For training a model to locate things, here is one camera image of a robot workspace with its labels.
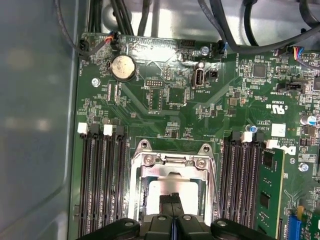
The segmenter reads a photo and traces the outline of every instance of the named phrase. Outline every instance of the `screw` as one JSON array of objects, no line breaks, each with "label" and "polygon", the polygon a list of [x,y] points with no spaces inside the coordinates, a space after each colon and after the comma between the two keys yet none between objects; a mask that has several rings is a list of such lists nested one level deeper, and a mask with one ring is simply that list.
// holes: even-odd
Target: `screw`
[{"label": "screw", "polygon": [[203,160],[202,158],[198,159],[196,161],[196,166],[200,169],[204,169],[206,167],[207,163],[205,160]]},{"label": "screw", "polygon": [[143,159],[145,165],[150,166],[155,163],[154,158],[151,155],[146,155]]},{"label": "screw", "polygon": [[198,63],[198,68],[199,69],[203,69],[205,67],[205,63],[203,62],[203,61],[200,61],[199,63]]},{"label": "screw", "polygon": [[299,164],[299,170],[300,170],[300,172],[306,172],[306,171],[308,171],[308,169],[309,169],[308,164],[306,164],[306,163],[304,163],[304,162],[302,162],[302,163]]},{"label": "screw", "polygon": [[186,221],[190,221],[190,220],[191,220],[191,216],[189,216],[189,215],[184,215],[184,216],[183,216],[183,219],[186,220]]},{"label": "screw", "polygon": [[209,48],[207,46],[203,46],[201,49],[200,49],[200,52],[203,56],[207,56],[210,52]]},{"label": "screw", "polygon": [[220,227],[227,226],[227,223],[225,221],[218,221],[216,224],[218,224]]},{"label": "screw", "polygon": [[100,79],[99,78],[93,78],[92,80],[91,80],[91,84],[92,84],[92,86],[94,86],[95,88],[97,88],[97,87],[99,87],[100,86]]}]

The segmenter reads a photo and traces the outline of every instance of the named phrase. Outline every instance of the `mounting hole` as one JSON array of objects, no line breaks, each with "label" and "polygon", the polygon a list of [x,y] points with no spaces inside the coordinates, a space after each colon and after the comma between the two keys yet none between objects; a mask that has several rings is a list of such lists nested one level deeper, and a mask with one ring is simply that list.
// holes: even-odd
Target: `mounting hole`
[{"label": "mounting hole", "polygon": [[210,150],[210,148],[209,148],[208,146],[205,146],[205,147],[203,148],[203,151],[204,151],[205,153],[209,152],[209,150]]},{"label": "mounting hole", "polygon": [[142,148],[145,149],[147,146],[148,146],[148,143],[147,143],[147,142],[144,141],[143,143],[141,143],[141,147],[142,147]]}]

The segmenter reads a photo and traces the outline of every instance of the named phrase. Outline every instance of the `electrolytic capacitor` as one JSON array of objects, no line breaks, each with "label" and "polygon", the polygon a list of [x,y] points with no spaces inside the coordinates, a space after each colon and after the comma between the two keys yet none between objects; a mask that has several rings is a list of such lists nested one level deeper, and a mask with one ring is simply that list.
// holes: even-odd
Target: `electrolytic capacitor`
[{"label": "electrolytic capacitor", "polygon": [[311,126],[315,126],[317,123],[317,118],[315,116],[312,115],[303,115],[300,118],[300,123],[302,125],[311,125]]},{"label": "electrolytic capacitor", "polygon": [[258,128],[255,125],[250,125],[248,124],[247,126],[245,126],[245,130],[247,132],[253,133],[255,134],[256,132],[258,132]]}]

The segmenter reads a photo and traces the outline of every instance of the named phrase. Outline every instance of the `capacitor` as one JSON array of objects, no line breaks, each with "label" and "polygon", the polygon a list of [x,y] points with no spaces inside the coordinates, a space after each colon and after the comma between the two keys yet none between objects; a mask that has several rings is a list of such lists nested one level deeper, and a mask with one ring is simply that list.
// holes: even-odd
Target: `capacitor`
[{"label": "capacitor", "polygon": [[311,125],[311,126],[315,126],[317,123],[317,118],[315,116],[312,115],[303,115],[300,118],[300,123],[302,125]]},{"label": "capacitor", "polygon": [[299,164],[298,169],[300,170],[300,172],[306,172],[309,169],[309,165],[304,163],[304,162],[302,162],[302,163]]},{"label": "capacitor", "polygon": [[247,132],[253,133],[255,134],[256,132],[258,132],[258,128],[255,125],[250,125],[248,124],[247,126],[245,126],[245,130]]}]

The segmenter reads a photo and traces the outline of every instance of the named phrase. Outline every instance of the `wire bundle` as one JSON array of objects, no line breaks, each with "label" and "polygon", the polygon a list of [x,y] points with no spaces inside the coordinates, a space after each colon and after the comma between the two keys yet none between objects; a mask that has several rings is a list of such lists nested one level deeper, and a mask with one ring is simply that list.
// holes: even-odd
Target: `wire bundle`
[{"label": "wire bundle", "polygon": [[[241,46],[238,45],[231,33],[231,30],[228,25],[228,21],[226,19],[225,11],[222,5],[221,0],[209,0],[210,5],[211,5],[211,10],[213,13],[213,16],[210,15],[209,17],[215,18],[216,22],[218,23],[219,27],[222,29],[223,34],[225,36],[225,39],[229,45],[229,47],[232,49],[232,51],[240,54],[260,54],[268,51],[272,51],[275,49],[281,49],[287,46],[294,45],[298,42],[301,42],[312,35],[316,34],[318,31],[320,31],[320,24],[317,25],[314,28],[311,28],[310,30],[301,33],[297,36],[291,37],[287,40],[283,40],[277,43],[269,44],[269,45],[264,45],[264,46]],[[205,7],[202,5],[201,9],[204,12],[204,14],[208,18],[208,13],[204,11]]]}]

